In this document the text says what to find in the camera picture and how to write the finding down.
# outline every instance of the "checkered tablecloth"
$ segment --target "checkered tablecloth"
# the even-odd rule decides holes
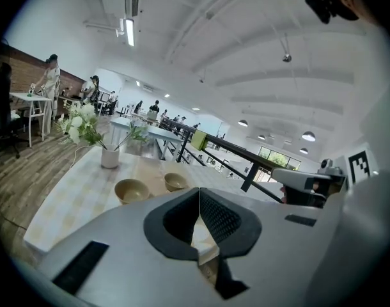
[[[101,213],[120,206],[115,185],[123,179],[144,182],[153,197],[167,194],[164,175],[179,173],[190,187],[208,187],[245,196],[237,181],[224,178],[216,170],[120,154],[115,169],[101,167],[101,148],[92,148],[59,181],[32,219],[24,241],[40,253],[48,252]]]

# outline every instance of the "black office chair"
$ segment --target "black office chair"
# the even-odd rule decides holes
[[[16,134],[17,122],[10,118],[10,76],[12,68],[7,63],[2,63],[0,69],[0,153],[12,146],[16,151],[16,158],[20,158],[16,144],[29,142],[21,139]]]

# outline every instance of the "wooden floor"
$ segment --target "wooden floor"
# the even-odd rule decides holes
[[[99,132],[105,134],[110,129],[110,117],[101,116]],[[74,160],[75,144],[61,145],[65,138],[55,128],[42,141],[32,138],[32,148],[21,143],[18,148],[20,159],[13,150],[7,149],[0,158],[0,238],[6,252],[31,265],[35,261],[30,250],[23,243],[23,236],[34,214],[44,199],[69,170]],[[77,151],[78,161],[90,148]],[[159,158],[159,149],[150,143],[140,152],[143,157]]]

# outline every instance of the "black railing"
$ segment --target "black railing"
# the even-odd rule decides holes
[[[202,166],[206,166],[206,164],[199,160],[195,155],[190,152],[186,148],[186,144],[188,142],[191,142],[191,133],[195,133],[196,129],[193,127],[186,126],[184,124],[179,124],[177,122],[174,122],[173,120],[169,120],[167,118],[163,118],[160,124],[160,127],[163,129],[169,130],[171,132],[174,132],[176,135],[179,135],[183,139],[182,147],[180,150],[180,153],[178,154],[178,158],[176,159],[177,162],[181,162],[181,159],[183,159],[183,152],[188,152],[191,156],[193,156]],[[211,158],[214,158],[217,162],[220,162],[224,167],[228,168],[230,171],[234,172],[234,174],[238,175],[240,178],[244,180],[244,183],[242,184],[241,189],[245,192],[250,188],[250,186],[254,186],[260,191],[264,192],[268,196],[270,196],[272,199],[281,202],[281,200],[273,193],[271,193],[266,188],[262,187],[261,185],[257,184],[254,181],[254,178],[259,170],[259,167],[262,167],[264,169],[267,169],[268,171],[272,171],[274,168],[282,168],[281,166],[275,164],[274,162],[268,161],[267,159],[264,159],[263,157],[260,157],[258,155],[255,155],[254,153],[251,153],[247,151],[245,148],[242,148],[241,146],[234,145],[233,143],[227,142],[223,139],[219,139],[215,136],[212,136],[210,134],[206,135],[205,138],[208,142],[211,142],[217,146],[220,146],[224,150],[227,150],[235,155],[238,155],[242,157],[243,159],[250,161],[253,165],[251,169],[249,170],[249,173],[245,176],[241,174],[238,170],[231,167],[230,165],[226,164],[225,162],[221,161],[219,158],[214,156],[212,153],[206,151],[205,149],[202,149],[203,152],[205,152],[207,155],[211,156]]]

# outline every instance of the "brick wall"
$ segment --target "brick wall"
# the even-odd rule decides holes
[[[0,65],[3,62],[12,67],[11,92],[29,91],[30,84],[39,81],[47,66],[44,61],[6,45],[3,46],[0,53]],[[69,95],[78,95],[83,83],[82,79],[60,69],[60,90],[72,87]],[[11,105],[12,109],[16,109],[18,106],[20,104],[16,104],[14,100]]]

